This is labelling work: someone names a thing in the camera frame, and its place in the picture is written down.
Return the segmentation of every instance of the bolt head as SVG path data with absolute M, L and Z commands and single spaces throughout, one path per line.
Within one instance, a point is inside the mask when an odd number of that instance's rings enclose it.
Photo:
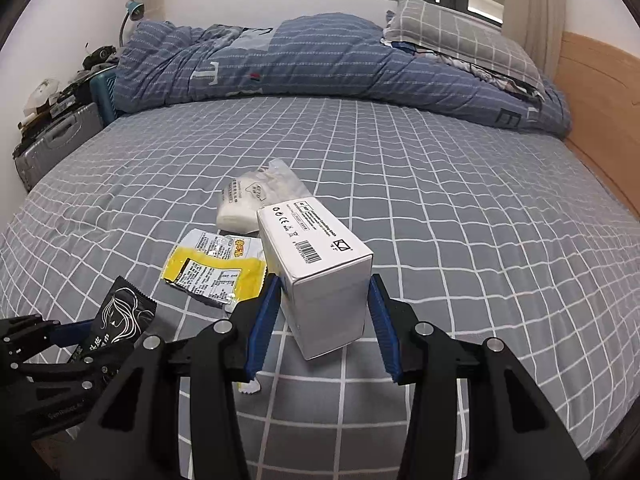
M 153 350 L 155 348 L 158 348 L 158 346 L 160 346 L 160 338 L 157 335 L 150 335 L 142 343 L 142 346 L 145 347 L 147 350 Z
M 502 352 L 502 350 L 504 350 L 504 343 L 502 342 L 502 339 L 498 339 L 497 337 L 489 338 L 486 345 L 491 352 Z
M 213 330 L 219 334 L 227 334 L 231 332 L 233 324 L 228 319 L 221 319 L 213 325 Z
M 431 323 L 421 321 L 415 325 L 414 330 L 419 335 L 431 335 L 433 334 L 433 325 Z

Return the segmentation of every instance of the white cardboard box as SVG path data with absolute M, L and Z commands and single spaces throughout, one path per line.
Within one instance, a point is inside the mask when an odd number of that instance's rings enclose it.
M 362 336 L 373 252 L 316 198 L 258 210 L 269 272 L 305 359 Z

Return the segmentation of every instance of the pillow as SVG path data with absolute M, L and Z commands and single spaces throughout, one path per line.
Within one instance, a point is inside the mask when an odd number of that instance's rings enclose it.
M 540 72 L 519 44 L 446 7 L 424 0 L 398 0 L 384 40 L 415 43 L 523 81 L 545 94 Z

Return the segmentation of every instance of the plastic bag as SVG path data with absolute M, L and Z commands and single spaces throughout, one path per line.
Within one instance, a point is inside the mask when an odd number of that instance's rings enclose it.
M 53 78 L 45 79 L 40 83 L 24 105 L 24 116 L 28 117 L 30 114 L 34 114 L 38 108 L 44 106 L 49 100 L 49 97 L 58 91 L 59 85 L 60 81 Z
M 252 233 L 258 230 L 256 212 L 261 207 L 308 196 L 311 193 L 296 174 L 274 158 L 267 169 L 245 173 L 222 190 L 216 224 L 223 231 Z
M 90 352 L 129 339 L 135 342 L 156 315 L 156 302 L 118 276 L 102 300 L 89 334 L 76 347 L 68 363 L 81 361 Z
M 260 294 L 267 264 L 260 238 L 192 229 L 169 256 L 162 279 L 202 303 L 231 313 Z

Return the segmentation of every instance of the gray checkered bedsheet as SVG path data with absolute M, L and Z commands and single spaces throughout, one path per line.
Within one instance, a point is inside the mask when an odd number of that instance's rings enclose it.
M 196 334 L 218 311 L 159 282 L 161 267 L 189 229 L 215 231 L 229 177 L 272 157 L 369 244 L 392 297 L 457 338 L 503 338 L 583 455 L 625 415 L 640 386 L 640 224 L 559 140 L 413 108 L 255 97 L 121 118 L 51 171 L 5 230 L 0 313 L 87 319 L 121 274 L 158 301 L 156 331 Z M 395 477 L 412 389 L 385 374 L 368 318 L 360 341 L 310 362 L 279 319 L 259 379 L 261 393 L 237 398 L 252 474 Z M 185 381 L 184 474 L 188 397 Z

